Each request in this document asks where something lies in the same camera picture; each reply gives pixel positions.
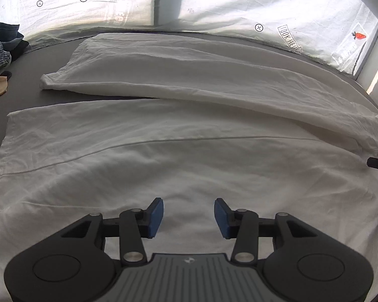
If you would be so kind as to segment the dark blue denim garment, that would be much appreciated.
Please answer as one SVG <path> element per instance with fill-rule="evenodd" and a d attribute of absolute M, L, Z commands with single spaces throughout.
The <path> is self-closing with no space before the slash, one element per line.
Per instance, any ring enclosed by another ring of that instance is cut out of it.
<path fill-rule="evenodd" d="M 29 42 L 18 31 L 19 25 L 10 25 L 0 22 L 0 43 L 3 49 L 10 52 L 11 59 L 17 60 L 29 47 Z"/>

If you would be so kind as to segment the white carrot print curtain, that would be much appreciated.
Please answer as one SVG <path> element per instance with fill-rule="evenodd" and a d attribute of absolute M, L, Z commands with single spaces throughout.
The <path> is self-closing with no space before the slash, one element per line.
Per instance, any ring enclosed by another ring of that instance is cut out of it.
<path fill-rule="evenodd" d="M 242 37 L 355 74 L 378 34 L 378 0 L 0 0 L 30 41 L 95 27 Z"/>

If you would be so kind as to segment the white cloth trousers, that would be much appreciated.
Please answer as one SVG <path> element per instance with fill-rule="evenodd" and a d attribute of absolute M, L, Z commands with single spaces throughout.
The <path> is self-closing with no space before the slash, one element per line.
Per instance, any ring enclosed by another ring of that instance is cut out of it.
<path fill-rule="evenodd" d="M 105 33 L 22 56 L 0 97 L 0 301 L 12 257 L 155 197 L 149 253 L 229 252 L 213 204 L 284 211 L 361 253 L 378 295 L 378 108 L 321 67 L 238 40 Z"/>

